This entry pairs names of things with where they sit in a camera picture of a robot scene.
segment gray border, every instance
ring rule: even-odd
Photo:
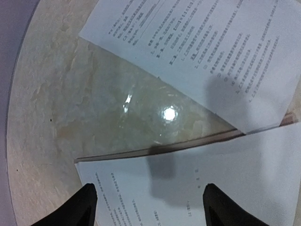
[[[12,78],[20,48],[39,0],[0,0],[0,224],[16,226],[11,201],[6,135]]]

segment paper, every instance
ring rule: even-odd
[[[278,126],[301,72],[292,0],[99,0],[80,37],[244,133]]]
[[[215,183],[270,226],[292,226],[301,177],[301,123],[174,153],[79,162],[108,226],[206,226],[202,194]]]

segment tabletop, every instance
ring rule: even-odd
[[[8,174],[19,226],[81,188],[74,159],[233,129],[142,69],[79,38],[97,0],[42,0],[16,65],[8,112]],[[301,83],[288,109],[301,119]],[[301,225],[298,202],[294,225]]]

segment brown book edge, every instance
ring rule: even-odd
[[[297,118],[294,113],[289,113],[285,115],[280,126],[286,126],[293,123],[296,123]],[[213,134],[207,137],[202,137],[190,141],[175,143],[171,145],[162,145],[162,146],[154,146],[150,148],[145,148],[136,151],[124,152],[124,153],[115,153],[115,154],[107,154],[100,156],[92,156],[92,157],[83,157],[77,158],[74,160],[74,163],[78,163],[80,161],[102,161],[102,160],[113,160],[113,159],[124,159],[124,158],[134,158],[141,157],[147,155],[154,154],[163,154],[168,152],[179,151],[187,148],[193,148],[197,146],[209,145],[217,142],[224,142],[228,140],[232,140],[238,137],[245,136],[241,131],[237,129],[229,130],[222,133]]]

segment sheet of paper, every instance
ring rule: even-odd
[[[292,226],[301,177],[301,123],[146,157],[79,162],[106,226],[206,226],[202,194],[215,183],[270,226]]]
[[[244,133],[278,126],[301,73],[292,0],[99,0],[80,37]]]

